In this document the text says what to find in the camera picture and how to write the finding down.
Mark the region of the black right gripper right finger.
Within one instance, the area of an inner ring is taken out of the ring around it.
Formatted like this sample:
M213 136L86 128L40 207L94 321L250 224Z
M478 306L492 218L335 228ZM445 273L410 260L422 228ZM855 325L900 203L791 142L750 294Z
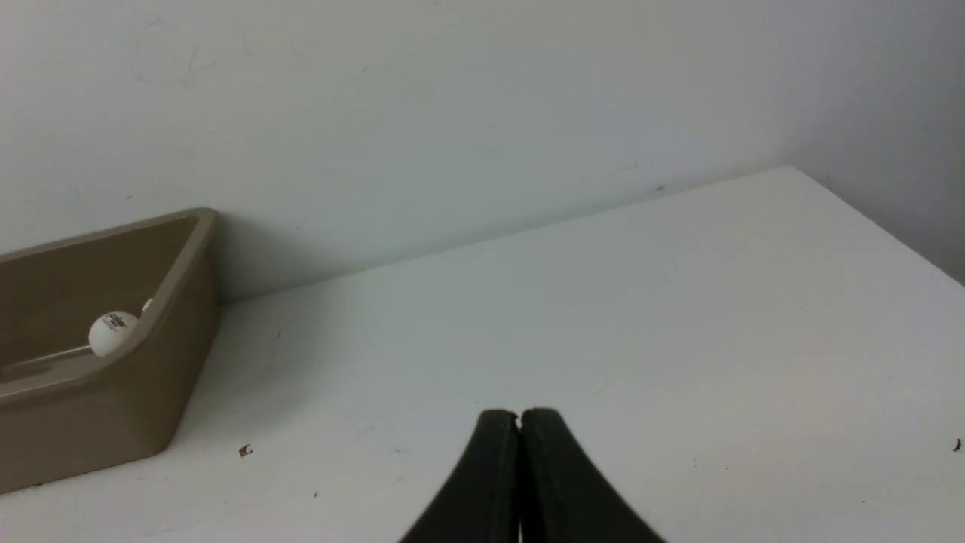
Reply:
M525 410L520 437L522 541L663 541L601 474L558 410Z

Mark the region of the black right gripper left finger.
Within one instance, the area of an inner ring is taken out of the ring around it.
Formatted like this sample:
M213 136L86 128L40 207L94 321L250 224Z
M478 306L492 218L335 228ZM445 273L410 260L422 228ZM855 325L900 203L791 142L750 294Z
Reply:
M483 410L458 464L403 542L517 542L519 428L510 410Z

